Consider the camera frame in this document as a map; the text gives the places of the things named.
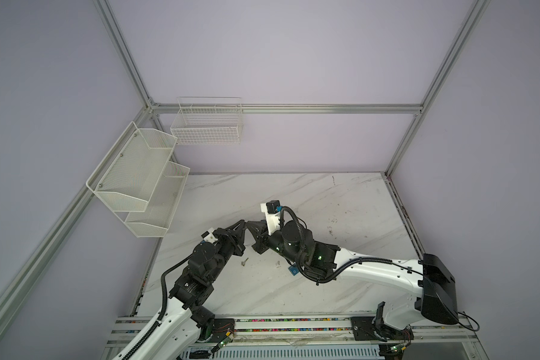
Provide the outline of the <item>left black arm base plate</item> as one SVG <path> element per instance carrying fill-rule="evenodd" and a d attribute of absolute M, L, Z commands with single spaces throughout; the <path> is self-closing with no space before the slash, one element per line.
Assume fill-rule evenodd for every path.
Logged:
<path fill-rule="evenodd" d="M 197 343 L 219 343 L 228 332 L 234 333 L 236 321 L 232 318 L 214 319 L 210 324 L 201 328 Z"/>

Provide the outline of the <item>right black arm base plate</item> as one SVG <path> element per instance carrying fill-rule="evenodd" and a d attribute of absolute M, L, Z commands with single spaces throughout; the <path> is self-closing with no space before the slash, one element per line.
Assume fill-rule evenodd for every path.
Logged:
<path fill-rule="evenodd" d="M 413 339 L 413 331 L 409 326 L 397 330 L 385 324 L 377 324 L 374 316 L 353 316 L 350 322 L 355 341 L 410 342 Z"/>

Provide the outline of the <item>large blue padlock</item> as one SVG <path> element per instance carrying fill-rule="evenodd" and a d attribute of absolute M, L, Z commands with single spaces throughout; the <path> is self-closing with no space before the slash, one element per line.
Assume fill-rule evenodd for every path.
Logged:
<path fill-rule="evenodd" d="M 298 269 L 294 265 L 291 265 L 288 270 L 293 276 L 296 276 L 299 273 Z"/>

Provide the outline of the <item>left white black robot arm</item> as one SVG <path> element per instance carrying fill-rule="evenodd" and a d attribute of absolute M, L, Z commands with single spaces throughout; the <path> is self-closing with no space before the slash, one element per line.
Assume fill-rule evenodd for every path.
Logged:
<path fill-rule="evenodd" d="M 217 228 L 192 253 L 160 276 L 159 311 L 115 359 L 177 359 L 207 330 L 215 315 L 203 304 L 233 256 L 245 252 L 246 222 Z"/>

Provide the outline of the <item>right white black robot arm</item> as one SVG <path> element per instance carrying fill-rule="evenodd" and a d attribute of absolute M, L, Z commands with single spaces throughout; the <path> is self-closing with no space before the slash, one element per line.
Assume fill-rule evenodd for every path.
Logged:
<path fill-rule="evenodd" d="M 381 301 L 376 309 L 373 324 L 381 338 L 423 319 L 442 325 L 459 322 L 455 277 L 436 255 L 411 260 L 367 256 L 315 241 L 309 229 L 294 221 L 274 231 L 263 220 L 249 221 L 246 227 L 257 253 L 276 252 L 316 285 L 354 279 L 400 290 L 401 297 Z"/>

